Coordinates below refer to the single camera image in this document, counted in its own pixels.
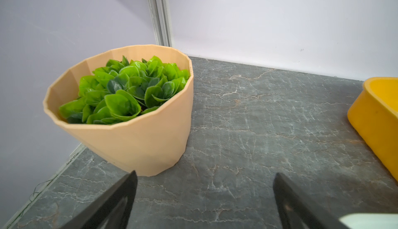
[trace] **white surface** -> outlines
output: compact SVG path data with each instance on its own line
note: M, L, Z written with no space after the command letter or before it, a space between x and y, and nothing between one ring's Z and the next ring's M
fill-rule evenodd
M398 214L353 213L340 218L351 229L397 229Z
M155 43L147 0L0 0L0 226L78 142L43 112L47 87L84 58Z
M398 77L398 0L169 0L191 56L365 80Z

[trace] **wire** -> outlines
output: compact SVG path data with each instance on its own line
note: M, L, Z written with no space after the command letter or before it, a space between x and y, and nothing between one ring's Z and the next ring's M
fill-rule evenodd
M69 162L67 162L67 164L65 165L64 169L66 168L66 166L69 165L70 162L73 161L73 159L75 159L75 157L76 157L79 153L80 153L80 152L77 152L77 153L69 160ZM32 204L32 203L37 199L37 197L45 190L45 188L43 188L42 191L36 192L37 187L40 186L41 184L44 184L44 183L47 183L46 187L48 187L48 186L52 183L52 181L55 180L61 173L62 173L62 172L58 173L54 178L52 178L52 179L50 179L50 180L47 180L47 181L45 181L45 182L41 182L41 183L39 183L39 184L36 185L35 189L33 190L33 193L32 193L31 195L29 195L29 201L30 201L30 202L29 202L29 203L26 205L26 207L18 214L18 216L6 227L6 229L10 228L11 225L13 225L14 222L15 222L17 219L21 218L21 217L23 216L23 213L29 208L30 204Z

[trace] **yellow container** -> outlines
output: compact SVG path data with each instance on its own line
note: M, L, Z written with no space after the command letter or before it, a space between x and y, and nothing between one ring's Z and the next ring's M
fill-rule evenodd
M398 180L398 78L366 80L348 120Z

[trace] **marble countertop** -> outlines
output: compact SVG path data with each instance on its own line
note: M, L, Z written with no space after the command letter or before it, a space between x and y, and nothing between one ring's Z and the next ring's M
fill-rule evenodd
M362 82L192 62L186 151L174 167L138 178L128 228L281 228L277 172L337 217L398 213L397 182L347 120ZM86 149L13 228L58 228L125 174Z

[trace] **plant pot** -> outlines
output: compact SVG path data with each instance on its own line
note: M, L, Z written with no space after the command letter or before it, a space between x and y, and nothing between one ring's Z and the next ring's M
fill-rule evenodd
M91 75L109 59L150 59L176 63L188 69L191 77L184 89L157 110L114 125L68 124L59 112L60 105L77 98L82 76ZM93 152L115 166L140 176L154 176L174 166L185 151L191 129L193 104L192 62L171 47L135 45L121 47L85 59L69 68L49 88L43 101L44 112L54 123L74 136Z

